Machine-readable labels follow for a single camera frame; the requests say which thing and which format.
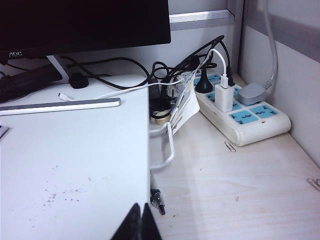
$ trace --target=white wall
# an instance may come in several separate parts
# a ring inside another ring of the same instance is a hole
[[[169,67],[174,67],[194,50],[198,49],[205,43],[222,34],[225,35],[224,42],[229,52],[231,53],[233,41],[233,26],[227,25],[172,31],[170,44],[79,52],[69,55],[78,61],[95,61],[112,57],[129,57],[140,62],[146,67],[149,72],[151,72],[153,62],[162,61]],[[218,46],[217,49],[223,53],[223,48],[221,46]],[[222,71],[223,69],[219,62],[220,60],[218,58],[214,60],[216,60],[216,62],[218,63],[217,70]],[[34,69],[41,65],[48,64],[49,62],[47,60],[18,59],[12,60],[10,61],[10,63],[27,69]],[[92,65],[88,66],[88,68],[96,74],[107,73],[111,75],[143,75],[143,72],[137,66],[124,61]],[[2,68],[2,71],[10,75],[21,72],[8,66],[4,66]]]
[[[268,102],[291,119],[291,135],[320,166],[320,63],[276,42],[279,69]],[[264,83],[272,73],[272,54],[266,35],[244,28],[240,75],[249,84]]]
[[[227,9],[227,0],[168,0],[170,14]]]

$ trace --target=white desk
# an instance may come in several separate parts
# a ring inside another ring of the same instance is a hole
[[[5,105],[113,91],[92,80],[87,88],[55,85]],[[0,141],[1,239],[108,240],[134,203],[149,202],[148,90],[119,97],[119,107],[1,117],[11,128]]]
[[[154,172],[166,215],[152,212],[163,240],[320,239],[320,192],[306,181],[320,169],[290,134],[230,152],[199,112],[173,139],[175,158]]]

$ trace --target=gray plug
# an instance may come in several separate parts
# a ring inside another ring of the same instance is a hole
[[[239,89],[238,101],[244,105],[252,105],[265,100],[265,89],[258,83],[250,83],[249,85]]]

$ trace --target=black monitor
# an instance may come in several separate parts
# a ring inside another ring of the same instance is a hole
[[[168,0],[1,0],[0,63],[170,43]]]

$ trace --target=power strip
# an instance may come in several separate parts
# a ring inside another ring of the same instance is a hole
[[[241,147],[247,144],[286,133],[291,128],[289,117],[279,109],[260,101],[252,105],[243,105],[237,101],[239,85],[233,88],[233,108],[230,112],[221,112],[215,106],[215,85],[220,83],[220,75],[208,70],[208,79],[213,85],[210,93],[196,92],[200,112],[218,128],[232,143]],[[201,74],[194,79],[194,86]]]

